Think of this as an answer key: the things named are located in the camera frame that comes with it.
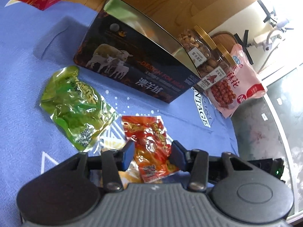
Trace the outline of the red orange snack packet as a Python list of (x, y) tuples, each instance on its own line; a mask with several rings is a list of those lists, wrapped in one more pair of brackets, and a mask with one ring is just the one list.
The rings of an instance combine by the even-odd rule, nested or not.
[(127, 139), (135, 142), (134, 160), (145, 183), (158, 181), (179, 169), (169, 161), (172, 145), (161, 116), (122, 116)]

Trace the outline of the pink twisted snack bag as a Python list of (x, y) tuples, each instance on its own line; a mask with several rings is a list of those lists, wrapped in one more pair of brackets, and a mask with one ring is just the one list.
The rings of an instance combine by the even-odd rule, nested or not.
[(261, 98), (267, 92), (240, 44), (233, 46), (231, 57), (236, 66), (229, 70), (222, 80), (205, 91), (206, 96), (225, 118), (232, 116), (244, 101)]

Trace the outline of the black tin box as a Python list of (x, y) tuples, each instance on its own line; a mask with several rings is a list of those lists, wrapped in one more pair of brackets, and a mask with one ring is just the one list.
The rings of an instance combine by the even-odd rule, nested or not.
[(74, 62), (166, 103), (201, 80), (181, 43), (122, 0), (105, 2)]

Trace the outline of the brown round wooden board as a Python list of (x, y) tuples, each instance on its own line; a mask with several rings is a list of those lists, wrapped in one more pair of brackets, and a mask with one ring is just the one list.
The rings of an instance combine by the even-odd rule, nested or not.
[(238, 43), (235, 36), (228, 31), (217, 32), (211, 38), (216, 44), (222, 44), (227, 51), (231, 51), (232, 47)]

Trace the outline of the black tape cross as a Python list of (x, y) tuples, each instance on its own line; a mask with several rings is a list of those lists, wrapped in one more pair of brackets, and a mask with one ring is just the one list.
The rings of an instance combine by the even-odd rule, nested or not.
[(249, 54), (248, 47), (252, 46), (252, 44), (248, 43), (248, 35), (249, 35), (249, 30), (244, 31), (243, 39), (240, 38), (238, 33), (234, 34), (234, 38), (242, 46), (243, 52), (246, 54), (247, 59), (249, 60), (250, 65), (253, 65), (254, 62)]

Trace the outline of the white power strip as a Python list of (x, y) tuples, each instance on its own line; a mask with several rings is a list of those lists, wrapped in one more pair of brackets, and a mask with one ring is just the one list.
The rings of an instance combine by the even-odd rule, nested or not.
[[(266, 40), (268, 37), (268, 34), (270, 33), (270, 31), (265, 32), (259, 36), (256, 36), (255, 38), (253, 38), (253, 45), (256, 48), (260, 48), (263, 47), (266, 44)], [(277, 38), (281, 38), (280, 36), (280, 32), (279, 31), (274, 31), (269, 39), (269, 44), (272, 44)]]

